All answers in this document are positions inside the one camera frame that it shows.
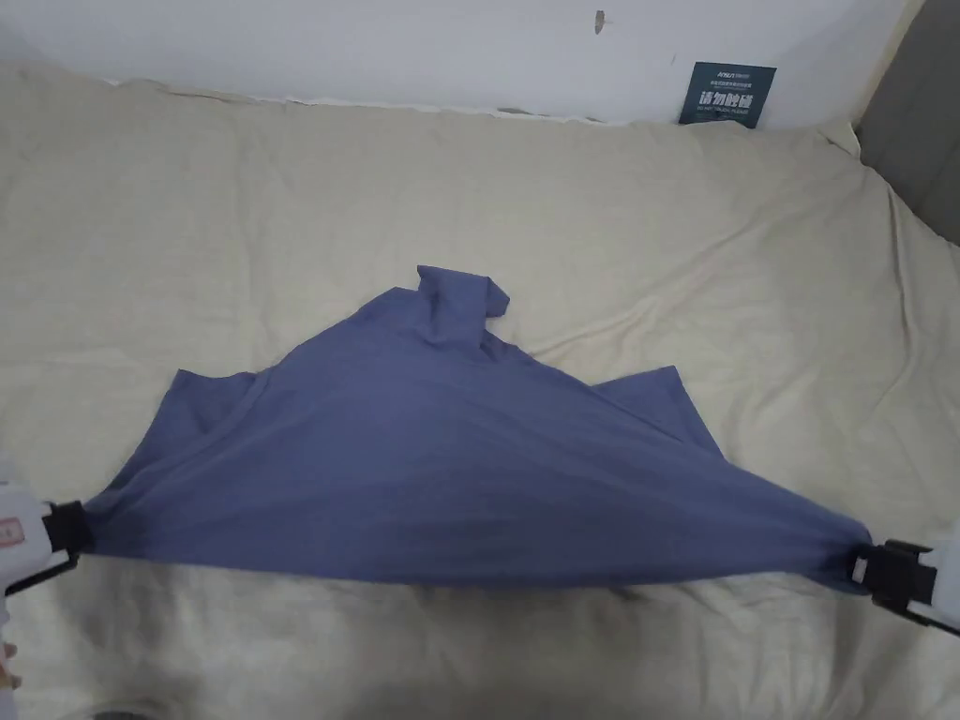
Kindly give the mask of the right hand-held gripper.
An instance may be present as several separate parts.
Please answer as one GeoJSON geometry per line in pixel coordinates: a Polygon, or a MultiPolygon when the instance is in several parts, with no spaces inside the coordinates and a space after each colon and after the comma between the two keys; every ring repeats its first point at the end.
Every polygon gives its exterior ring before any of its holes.
{"type": "Polygon", "coordinates": [[[959,549],[930,548],[899,539],[862,546],[851,579],[876,605],[908,609],[919,624],[959,637],[959,549]]]}

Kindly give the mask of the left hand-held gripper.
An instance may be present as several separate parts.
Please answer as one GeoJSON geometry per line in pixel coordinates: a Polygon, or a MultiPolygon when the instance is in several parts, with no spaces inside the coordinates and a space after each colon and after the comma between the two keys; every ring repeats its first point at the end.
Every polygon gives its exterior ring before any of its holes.
{"type": "Polygon", "coordinates": [[[54,537],[51,544],[48,532],[89,531],[81,502],[41,502],[1,458],[1,631],[10,617],[7,598],[76,569],[93,547],[88,533],[54,537]]]}

